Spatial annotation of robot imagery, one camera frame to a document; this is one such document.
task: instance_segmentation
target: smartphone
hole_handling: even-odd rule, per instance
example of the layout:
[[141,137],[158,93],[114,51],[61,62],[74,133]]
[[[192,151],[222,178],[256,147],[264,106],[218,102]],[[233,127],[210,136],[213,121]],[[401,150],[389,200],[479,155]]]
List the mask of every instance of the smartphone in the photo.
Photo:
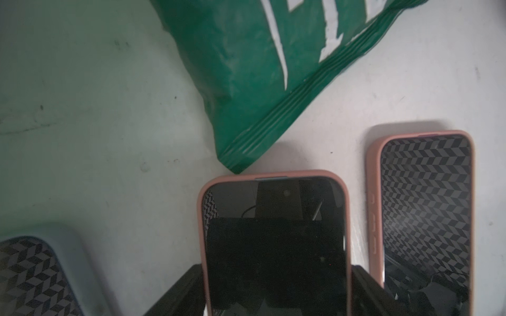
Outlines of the smartphone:
[[207,183],[197,215],[209,315],[350,315],[349,202],[323,170]]
[[473,148],[449,130],[367,151],[370,274],[411,311],[472,314]]

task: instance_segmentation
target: dirt stain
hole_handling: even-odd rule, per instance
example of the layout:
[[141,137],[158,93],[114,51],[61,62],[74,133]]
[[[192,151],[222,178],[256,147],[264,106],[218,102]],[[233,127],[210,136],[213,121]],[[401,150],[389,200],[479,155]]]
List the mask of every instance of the dirt stain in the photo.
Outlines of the dirt stain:
[[119,41],[118,39],[115,39],[114,40],[114,46],[116,46],[116,48],[119,50],[119,51],[122,51],[124,49],[129,49],[130,48],[130,43],[125,41],[125,42],[122,42],[122,41]]
[[480,74],[480,69],[478,67],[475,67],[475,73],[476,73],[476,81],[480,81],[481,80],[481,74]]
[[23,129],[23,130],[8,131],[8,132],[5,132],[5,133],[0,133],[0,135],[15,135],[15,134],[22,134],[22,133],[25,133],[25,132],[28,132],[28,131],[31,131],[31,130],[41,129],[41,128],[46,128],[46,127],[50,127],[50,126],[53,126],[53,125],[56,125],[56,123],[51,123],[51,124],[41,124],[41,125],[39,125],[39,126],[37,126],[37,127],[26,128],[26,129]]
[[151,167],[148,165],[148,163],[147,163],[147,162],[143,162],[143,163],[141,164],[141,171],[142,171],[142,172],[144,172],[144,173],[146,173],[146,172],[148,172],[149,170],[151,170]]

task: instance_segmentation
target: phone case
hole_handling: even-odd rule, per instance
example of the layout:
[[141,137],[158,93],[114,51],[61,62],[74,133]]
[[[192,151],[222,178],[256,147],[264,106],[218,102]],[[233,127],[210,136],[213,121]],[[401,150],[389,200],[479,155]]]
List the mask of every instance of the phone case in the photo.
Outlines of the phone case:
[[369,147],[369,267],[380,285],[388,250],[425,276],[449,272],[472,288],[473,148],[461,130],[388,136]]
[[[239,182],[239,181],[252,181],[266,178],[301,178],[301,177],[313,177],[322,176],[335,180],[343,189],[344,200],[345,200],[345,220],[346,220],[346,249],[351,249],[350,243],[350,210],[349,210],[349,195],[348,189],[343,180],[332,172],[326,170],[305,170],[305,171],[287,171],[287,172],[274,172],[274,173],[261,173],[261,174],[244,174],[244,175],[231,175],[221,176],[209,181],[204,185],[198,195],[197,199],[197,220],[199,227],[199,240],[200,240],[200,258],[202,260],[202,270],[204,275],[204,290],[206,307],[208,314],[212,315],[211,302],[209,295],[209,283],[207,275],[207,263],[205,255],[205,238],[207,232],[207,226],[209,220],[217,216],[216,207],[214,205],[212,197],[207,193],[210,187],[218,183],[223,182]],[[346,252],[346,265],[347,265],[347,311],[348,315],[351,315],[351,252]]]

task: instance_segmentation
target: green plastic bag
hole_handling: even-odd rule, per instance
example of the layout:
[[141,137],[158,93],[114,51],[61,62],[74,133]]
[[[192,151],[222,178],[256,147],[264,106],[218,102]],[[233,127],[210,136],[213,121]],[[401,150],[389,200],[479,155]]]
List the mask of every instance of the green plastic bag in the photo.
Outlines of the green plastic bag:
[[152,0],[204,99],[218,159],[257,160],[406,8],[427,0]]

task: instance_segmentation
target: phone side button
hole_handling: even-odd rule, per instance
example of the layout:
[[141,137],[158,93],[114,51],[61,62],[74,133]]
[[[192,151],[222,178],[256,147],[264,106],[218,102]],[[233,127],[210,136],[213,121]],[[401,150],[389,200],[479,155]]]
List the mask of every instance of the phone side button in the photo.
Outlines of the phone side button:
[[376,254],[376,237],[372,237],[372,254]]
[[369,218],[371,220],[371,232],[374,233],[376,232],[376,215],[373,212],[369,213],[369,215]]

